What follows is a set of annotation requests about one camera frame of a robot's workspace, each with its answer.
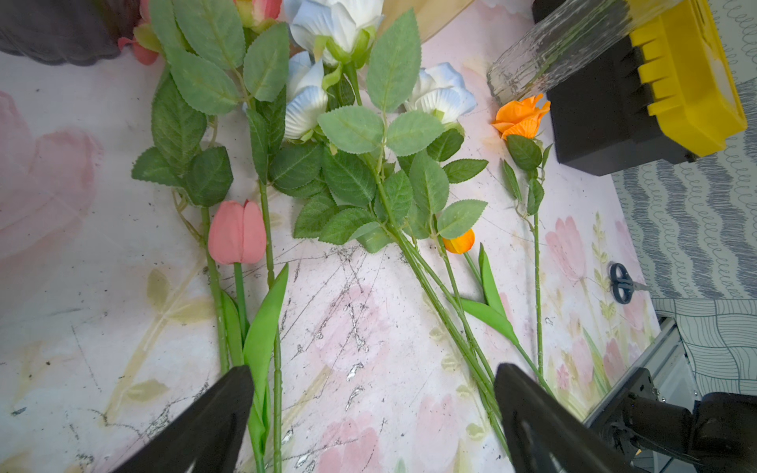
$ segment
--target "green leaf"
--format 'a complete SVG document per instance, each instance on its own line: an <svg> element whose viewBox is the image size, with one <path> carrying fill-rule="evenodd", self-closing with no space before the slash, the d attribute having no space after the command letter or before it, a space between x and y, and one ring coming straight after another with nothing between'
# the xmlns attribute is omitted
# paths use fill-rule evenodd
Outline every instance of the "green leaf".
<svg viewBox="0 0 757 473"><path fill-rule="evenodd" d="M402 223L413 203L413 187L410 185L410 179L405 173L392 174L384 182L384 189L394 220ZM377 199L375 211L379 219L386 220L386 210L380 199Z"/></svg>
<svg viewBox="0 0 757 473"><path fill-rule="evenodd" d="M268 154L268 124L266 123L266 120L252 108L247 109L247 122L250 126L252 163L255 165L257 177L263 184L267 184L270 165Z"/></svg>
<svg viewBox="0 0 757 473"><path fill-rule="evenodd" d="M152 99L152 140L178 176L200 152L207 128L205 114L196 111L179 94L169 76Z"/></svg>
<svg viewBox="0 0 757 473"><path fill-rule="evenodd" d="M271 179L284 189L306 185L318 176L323 158L331 154L320 143L306 143L282 148L271 163Z"/></svg>
<svg viewBox="0 0 757 473"><path fill-rule="evenodd" d="M381 227L357 237L357 240L371 254L378 253L383 247L392 242L391 237Z"/></svg>
<svg viewBox="0 0 757 473"><path fill-rule="evenodd" d="M429 157L440 163L450 159L460 150L466 137L460 131L454 128L448 129L439 135L426 149Z"/></svg>
<svg viewBox="0 0 757 473"><path fill-rule="evenodd" d="M376 183L368 166L356 155L339 151L323 157L323 175L333 194L360 207L365 207L376 193Z"/></svg>
<svg viewBox="0 0 757 473"><path fill-rule="evenodd" d="M505 175L505 189L507 189L510 197L518 202L522 202L523 194L520 192L520 184L518 183L515 170L507 163L507 161L502 160L502 171L504 171Z"/></svg>
<svg viewBox="0 0 757 473"><path fill-rule="evenodd" d="M226 0L180 0L174 2L176 22L189 45L201 58L222 69L241 66L245 34L239 12Z"/></svg>
<svg viewBox="0 0 757 473"><path fill-rule="evenodd" d="M329 223L321 231L319 240L326 243L345 244L349 240L367 233L365 231L360 233L360 230L369 223L379 225L368 213L368 210L359 207L346 208L329 220Z"/></svg>
<svg viewBox="0 0 757 473"><path fill-rule="evenodd" d="M408 156L425 149L443 131L444 125L436 117L414 110L401 114L389 125L386 142L397 156Z"/></svg>
<svg viewBox="0 0 757 473"><path fill-rule="evenodd" d="M534 140L520 135L507 137L507 151L510 152L516 166L526 172L533 172L541 164L541 149Z"/></svg>
<svg viewBox="0 0 757 473"><path fill-rule="evenodd" d="M544 188L539 183L539 179L528 181L528 199L526 200L525 211L528 215L534 215L539 211L541 201L544 199Z"/></svg>
<svg viewBox="0 0 757 473"><path fill-rule="evenodd" d="M328 194L318 194L311 198L300 210L294 223L295 238L318 238L323 227L339 212L339 207Z"/></svg>
<svg viewBox="0 0 757 473"><path fill-rule="evenodd" d="M413 10L381 35L368 69L368 96L384 112L393 112L410 97L421 68L421 38Z"/></svg>
<svg viewBox="0 0 757 473"><path fill-rule="evenodd" d="M176 51L171 75L187 103L206 115L223 115L240 101L234 81L217 65L187 51Z"/></svg>
<svg viewBox="0 0 757 473"><path fill-rule="evenodd" d="M318 117L318 124L337 148L360 154L375 150L384 138L381 117L359 105L332 110Z"/></svg>
<svg viewBox="0 0 757 473"><path fill-rule="evenodd" d="M182 182L171 170L168 161L155 146L148 148L137 158L132 168L132 179L156 182L171 187L182 187Z"/></svg>
<svg viewBox="0 0 757 473"><path fill-rule="evenodd" d="M465 199L451 204L444 209L437 221L439 235L447 240L463 236L473 228L486 205L486 202L476 199Z"/></svg>
<svg viewBox="0 0 757 473"><path fill-rule="evenodd" d="M444 166L444 172L447 173L447 178L449 178L450 184L458 184L475 177L478 173L486 169L487 164L489 164L489 161L487 160L455 160Z"/></svg>
<svg viewBox="0 0 757 473"><path fill-rule="evenodd" d="M195 205L212 207L222 202L234 179L226 148L208 148L195 156L185 179L189 198Z"/></svg>
<svg viewBox="0 0 757 473"><path fill-rule="evenodd" d="M502 299L500 298L500 292L497 290L497 283L494 282L494 274L489 264L489 256L486 254L483 244L481 244L478 252L478 268L481 270L481 285L484 286L486 303L489 307L507 317L505 306L502 304Z"/></svg>
<svg viewBox="0 0 757 473"><path fill-rule="evenodd" d="M245 86L257 100L276 99L289 71L289 29L278 23L260 34L245 55Z"/></svg>
<svg viewBox="0 0 757 473"><path fill-rule="evenodd" d="M450 181L439 163L419 153L410 167L410 184L415 201L423 210L441 212L450 197Z"/></svg>
<svg viewBox="0 0 757 473"><path fill-rule="evenodd" d="M512 324L503 313L497 312L485 303L475 302L474 300L461 298L460 302L463 305L463 310L467 313L501 333L514 345L520 345L516 332L512 329Z"/></svg>

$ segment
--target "orange tulip bud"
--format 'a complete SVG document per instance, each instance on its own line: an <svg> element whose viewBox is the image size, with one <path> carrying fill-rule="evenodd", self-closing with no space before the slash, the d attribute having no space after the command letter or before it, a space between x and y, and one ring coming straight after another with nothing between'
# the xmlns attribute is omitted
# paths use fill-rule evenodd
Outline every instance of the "orange tulip bud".
<svg viewBox="0 0 757 473"><path fill-rule="evenodd" d="M473 230L470 229L461 237L452 238L451 240L442 238L442 241L444 241L444 247L450 253L468 253L468 251L473 248L473 244L475 243L475 233L473 233Z"/></svg>

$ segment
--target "tulip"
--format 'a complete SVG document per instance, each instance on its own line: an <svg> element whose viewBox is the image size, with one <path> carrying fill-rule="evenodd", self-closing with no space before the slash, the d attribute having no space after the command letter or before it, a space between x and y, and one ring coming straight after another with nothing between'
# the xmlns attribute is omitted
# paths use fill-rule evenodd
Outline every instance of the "tulip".
<svg viewBox="0 0 757 473"><path fill-rule="evenodd" d="M442 238L442 241L444 242L444 247L450 253L464 254L468 253L470 249L473 248L473 244L475 243L475 233L473 233L473 229L470 229L461 237L452 238L451 240Z"/></svg>
<svg viewBox="0 0 757 473"><path fill-rule="evenodd" d="M222 202L207 238L207 249L220 264L255 264L266 253L263 214L254 202Z"/></svg>

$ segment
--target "white rose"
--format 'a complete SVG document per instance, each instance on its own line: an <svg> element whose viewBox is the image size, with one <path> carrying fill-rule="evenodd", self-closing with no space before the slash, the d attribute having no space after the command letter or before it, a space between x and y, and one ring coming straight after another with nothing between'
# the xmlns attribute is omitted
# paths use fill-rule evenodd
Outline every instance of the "white rose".
<svg viewBox="0 0 757 473"><path fill-rule="evenodd" d="M330 36L352 54L360 31L381 24L383 7L384 0L284 0L292 38L311 53L317 36ZM337 64L328 50L323 58L327 64Z"/></svg>
<svg viewBox="0 0 757 473"><path fill-rule="evenodd" d="M318 116L329 103L322 83L323 61L313 64L307 51L289 59L284 138L300 139L318 125Z"/></svg>
<svg viewBox="0 0 757 473"><path fill-rule="evenodd" d="M475 97L466 89L463 76L448 62L429 69L421 68L421 73L413 87L413 93L405 102L405 108L423 110L433 114L443 113L442 123L452 123L460 115L465 115L476 106Z"/></svg>

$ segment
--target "orange rose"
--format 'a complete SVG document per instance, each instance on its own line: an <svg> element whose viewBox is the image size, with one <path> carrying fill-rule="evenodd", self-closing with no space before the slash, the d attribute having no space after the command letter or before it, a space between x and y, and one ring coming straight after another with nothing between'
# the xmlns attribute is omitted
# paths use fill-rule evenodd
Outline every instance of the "orange rose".
<svg viewBox="0 0 757 473"><path fill-rule="evenodd" d="M525 100L513 100L502 106L497 112L497 118L492 123L500 133L502 139L507 141L510 135L520 135L526 138L534 138L539 132L541 117L550 111L551 102L547 101L542 108L537 108L536 103L544 97L539 94Z"/></svg>
<svg viewBox="0 0 757 473"><path fill-rule="evenodd" d="M470 229L461 237L452 238L451 240L442 238L442 241L444 241L444 247L450 253L468 253L468 251L473 248L473 244L475 243L475 233L473 233L473 230Z"/></svg>

